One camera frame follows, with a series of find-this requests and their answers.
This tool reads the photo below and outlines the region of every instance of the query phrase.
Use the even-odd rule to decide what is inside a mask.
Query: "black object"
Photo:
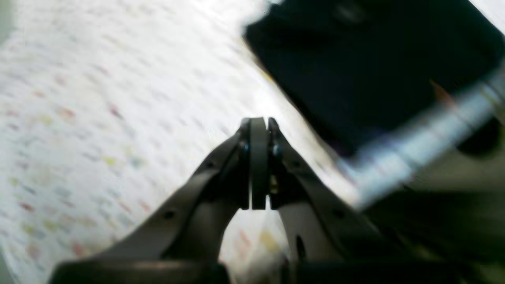
[[[285,0],[252,51],[317,134],[352,156],[495,70],[503,36],[468,0]]]
[[[98,255],[60,264],[50,283],[229,283],[217,261],[225,228],[240,208],[264,209],[267,195],[291,251],[270,283],[457,283],[467,260],[504,259],[503,197],[402,194],[360,214],[322,184],[273,118],[268,129],[263,118],[244,119],[142,226]],[[459,216],[467,222],[454,223]],[[407,235],[434,243],[438,257],[417,256]]]
[[[487,157],[499,148],[502,125],[496,118],[491,118],[472,136],[458,146],[458,151],[473,157]]]

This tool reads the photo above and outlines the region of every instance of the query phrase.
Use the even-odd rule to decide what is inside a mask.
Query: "hole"
[[[333,211],[331,211],[331,213],[333,213],[333,215],[339,219],[342,219],[345,216],[345,213],[342,210],[338,210],[338,209],[333,209]]]
[[[305,245],[304,242],[301,240],[300,236],[296,236],[296,252],[298,252],[298,260],[306,260],[307,255],[305,253]]]
[[[165,212],[165,214],[163,215],[163,218],[165,218],[166,220],[168,220],[168,219],[174,218],[174,216],[175,216],[175,211],[174,210],[169,210],[169,211]]]

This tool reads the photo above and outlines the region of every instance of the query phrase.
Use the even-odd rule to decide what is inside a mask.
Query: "black plastic part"
[[[268,140],[269,135],[263,117],[251,119],[249,182],[253,209],[265,209],[266,196],[270,188]]]
[[[229,284],[217,263],[181,261],[83,261],[61,265],[52,284]]]
[[[136,231],[100,254],[60,264],[49,283],[229,283],[219,250],[235,212],[248,208],[249,189],[253,208],[264,208],[270,195],[284,223],[293,263],[281,283],[451,283],[461,267],[452,263],[505,260],[505,195],[403,192],[364,215],[322,184],[275,119],[268,131],[263,119],[244,119]],[[388,228],[449,261],[416,259]]]
[[[396,192],[365,214],[444,259],[505,261],[505,193]]]
[[[317,178],[310,166],[289,145],[274,119],[269,120],[274,141],[272,173],[278,193],[271,195],[286,229],[291,257],[297,259],[297,239],[307,261],[375,258],[400,251],[364,216],[349,207]]]
[[[281,272],[281,284],[461,283],[455,265],[401,259],[381,262],[292,263]]]

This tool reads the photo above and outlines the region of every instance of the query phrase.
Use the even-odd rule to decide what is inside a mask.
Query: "white speckled surface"
[[[482,4],[502,7],[494,2]],[[240,40],[264,1],[14,4],[16,29],[0,46],[0,241],[19,283],[43,283],[59,261],[134,230],[243,117],[275,117],[319,177],[353,204],[412,172],[393,153],[372,157],[385,171],[362,163],[343,178]],[[469,100],[484,113],[493,109],[490,100]],[[457,124],[447,123],[436,127]],[[447,140],[433,130],[419,135],[433,144],[406,145],[411,159],[447,147],[433,142]],[[220,259],[238,282],[279,261],[286,250],[279,228],[272,211],[241,211],[232,220]]]

